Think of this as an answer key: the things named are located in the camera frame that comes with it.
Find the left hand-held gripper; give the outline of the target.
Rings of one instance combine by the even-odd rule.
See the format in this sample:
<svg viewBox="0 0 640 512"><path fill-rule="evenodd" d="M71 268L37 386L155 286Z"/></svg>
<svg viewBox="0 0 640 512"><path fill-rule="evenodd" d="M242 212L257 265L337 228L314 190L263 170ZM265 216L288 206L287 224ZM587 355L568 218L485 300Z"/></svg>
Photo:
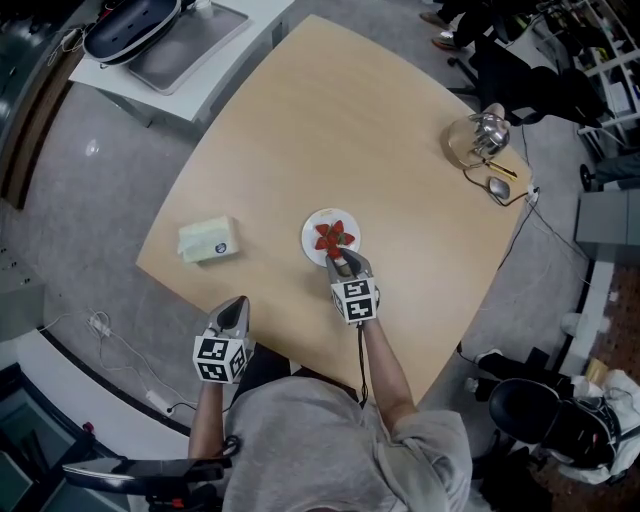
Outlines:
<svg viewBox="0 0 640 512"><path fill-rule="evenodd" d="M245 339L249 332L250 301L246 296L228 299L208 318L208 329L217 338L197 336L194 341L193 364L203 382L238 384L248 363Z"/></svg>

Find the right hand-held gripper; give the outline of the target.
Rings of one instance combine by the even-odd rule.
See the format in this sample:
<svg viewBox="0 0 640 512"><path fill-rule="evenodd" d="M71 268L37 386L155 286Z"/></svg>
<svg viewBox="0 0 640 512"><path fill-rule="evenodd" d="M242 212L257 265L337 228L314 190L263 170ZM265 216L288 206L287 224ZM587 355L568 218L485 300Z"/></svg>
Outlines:
<svg viewBox="0 0 640 512"><path fill-rule="evenodd" d="M325 257L334 306L343 320L359 324L377 317L379 291L369 261L352 250L344 251L348 268L346 276L355 280L343 282L346 276L330 256Z"/></svg>

